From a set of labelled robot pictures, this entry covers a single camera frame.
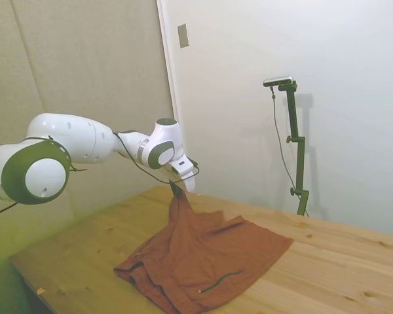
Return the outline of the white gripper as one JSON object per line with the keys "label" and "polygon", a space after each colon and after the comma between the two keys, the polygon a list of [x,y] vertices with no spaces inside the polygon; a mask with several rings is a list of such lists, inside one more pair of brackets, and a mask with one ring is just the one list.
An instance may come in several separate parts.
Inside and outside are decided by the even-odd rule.
{"label": "white gripper", "polygon": [[182,197],[182,190],[192,192],[196,186],[196,173],[197,169],[194,163],[185,154],[176,160],[170,161],[170,188],[173,195]]}

